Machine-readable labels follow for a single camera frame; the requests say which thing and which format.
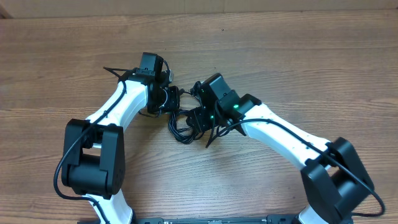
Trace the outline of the black USB cable thick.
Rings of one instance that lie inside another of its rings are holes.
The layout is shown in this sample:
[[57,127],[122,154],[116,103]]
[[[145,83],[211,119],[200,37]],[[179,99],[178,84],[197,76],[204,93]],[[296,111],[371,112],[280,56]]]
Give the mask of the black USB cable thick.
[[177,109],[170,112],[168,129],[178,142],[182,144],[191,144],[193,141],[199,140],[203,137],[204,132],[198,132],[191,125],[188,125],[187,128],[179,128],[177,126],[179,116],[185,116],[186,118],[190,118],[191,111]]

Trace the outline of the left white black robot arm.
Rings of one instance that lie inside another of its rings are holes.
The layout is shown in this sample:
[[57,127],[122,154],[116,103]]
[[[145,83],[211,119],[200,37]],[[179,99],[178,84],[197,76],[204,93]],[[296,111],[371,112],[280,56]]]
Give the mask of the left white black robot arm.
[[124,132],[143,108],[153,118],[176,110],[178,89],[167,61],[157,54],[144,52],[136,68],[107,71],[117,77],[117,88],[98,111],[67,123],[53,187],[63,199],[89,202],[98,216],[95,223],[135,223],[121,189]]

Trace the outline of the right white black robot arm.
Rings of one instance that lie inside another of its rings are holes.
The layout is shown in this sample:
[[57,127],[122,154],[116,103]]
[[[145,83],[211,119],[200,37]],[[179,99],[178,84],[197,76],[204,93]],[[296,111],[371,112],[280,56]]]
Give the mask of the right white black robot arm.
[[210,131],[208,144],[236,130],[269,146],[299,171],[308,205],[292,223],[352,223],[353,217],[380,217],[382,198],[354,146],[329,141],[277,116],[260,99],[238,96],[219,73],[197,81],[190,94],[201,104],[190,116],[193,128]]

